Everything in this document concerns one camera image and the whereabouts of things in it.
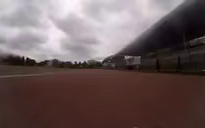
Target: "overcast sky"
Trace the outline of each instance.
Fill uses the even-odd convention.
[[[183,0],[0,0],[0,53],[37,60],[115,54]]]

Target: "grass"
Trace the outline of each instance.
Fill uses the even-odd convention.
[[[0,65],[0,75],[17,75],[17,74],[35,74],[64,71],[64,68],[52,67],[24,67],[24,66],[7,66]]]

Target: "track surface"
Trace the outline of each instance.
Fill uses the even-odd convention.
[[[205,128],[205,77],[69,70],[0,79],[0,128]]]

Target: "tree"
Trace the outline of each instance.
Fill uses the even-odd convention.
[[[25,61],[25,65],[27,66],[35,66],[36,65],[36,61],[34,59],[30,59],[30,58],[26,58],[26,61]]]
[[[65,62],[60,62],[59,63],[59,68],[65,68]]]
[[[82,68],[82,67],[83,67],[82,62],[79,62],[79,63],[78,63],[78,67],[79,67],[79,68]]]
[[[48,64],[48,60],[44,60],[44,61],[41,61],[39,63],[37,63],[37,66],[46,66]]]
[[[78,68],[78,62],[77,61],[74,62],[73,68]]]
[[[82,63],[82,66],[83,66],[83,68],[89,68],[89,65],[88,65],[88,63],[87,63],[86,61],[84,61],[84,62]]]
[[[24,57],[20,57],[20,56],[9,55],[3,60],[3,62],[6,62],[10,65],[22,66],[25,63],[25,59]]]
[[[88,68],[100,68],[102,67],[102,63],[96,60],[88,61]]]
[[[52,66],[53,67],[59,67],[59,60],[57,60],[57,59],[54,59],[54,60],[52,60]]]
[[[73,68],[73,64],[72,64],[71,61],[64,62],[64,65],[65,65],[66,68]]]

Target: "roof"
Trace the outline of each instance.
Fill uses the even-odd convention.
[[[122,55],[112,55],[112,56],[109,56],[107,58],[105,58],[102,63],[106,63],[106,62],[111,62],[111,61],[120,61],[120,60],[124,60],[125,59],[125,56],[122,56]]]
[[[205,0],[188,0],[117,55],[143,55],[205,35]]]

